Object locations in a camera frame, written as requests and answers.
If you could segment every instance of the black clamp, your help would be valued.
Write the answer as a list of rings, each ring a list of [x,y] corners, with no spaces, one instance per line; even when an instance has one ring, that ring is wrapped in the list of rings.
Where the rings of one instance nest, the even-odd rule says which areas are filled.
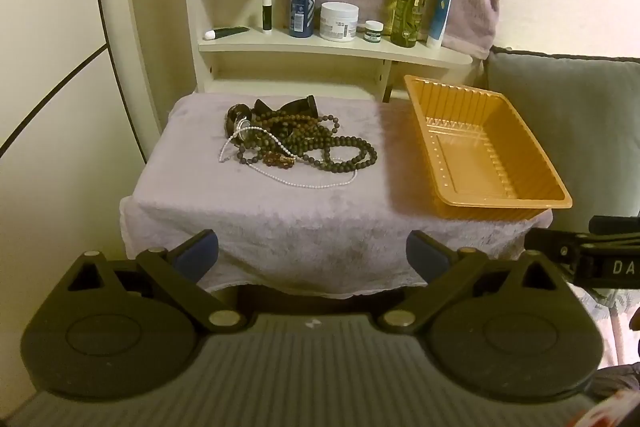
[[[246,326],[245,317],[195,284],[217,259],[212,230],[134,260],[81,255],[22,335],[31,381],[74,399],[104,400],[146,393],[175,378],[203,336]]]
[[[428,285],[378,317],[378,326],[416,337],[450,379],[518,403],[560,399],[590,381],[602,339],[545,255],[489,259],[414,230],[406,257]]]
[[[567,279],[577,286],[640,289],[638,219],[594,216],[589,229],[590,233],[531,229],[524,247],[541,251],[559,264]]]

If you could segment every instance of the green spray bottle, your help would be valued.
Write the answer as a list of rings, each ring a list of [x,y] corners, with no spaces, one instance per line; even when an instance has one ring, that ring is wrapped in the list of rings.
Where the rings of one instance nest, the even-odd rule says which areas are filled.
[[[422,23],[425,0],[396,0],[391,42],[403,48],[413,48]]]

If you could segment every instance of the plastic tray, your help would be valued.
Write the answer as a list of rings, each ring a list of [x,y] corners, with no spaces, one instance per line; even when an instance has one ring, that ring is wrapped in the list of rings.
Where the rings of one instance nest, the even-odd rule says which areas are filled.
[[[440,215],[513,221],[572,206],[554,166],[504,95],[410,75],[404,82]]]

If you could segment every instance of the chapstick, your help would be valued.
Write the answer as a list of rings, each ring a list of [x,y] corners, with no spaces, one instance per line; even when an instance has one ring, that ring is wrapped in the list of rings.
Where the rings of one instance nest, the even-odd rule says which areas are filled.
[[[271,0],[262,0],[262,32],[271,35]]]

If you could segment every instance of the white jar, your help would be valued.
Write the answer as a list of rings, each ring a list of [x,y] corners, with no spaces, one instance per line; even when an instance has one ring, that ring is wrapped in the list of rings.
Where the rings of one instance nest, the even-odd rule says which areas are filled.
[[[323,2],[320,10],[320,36],[334,42],[356,38],[358,7],[345,2]]]

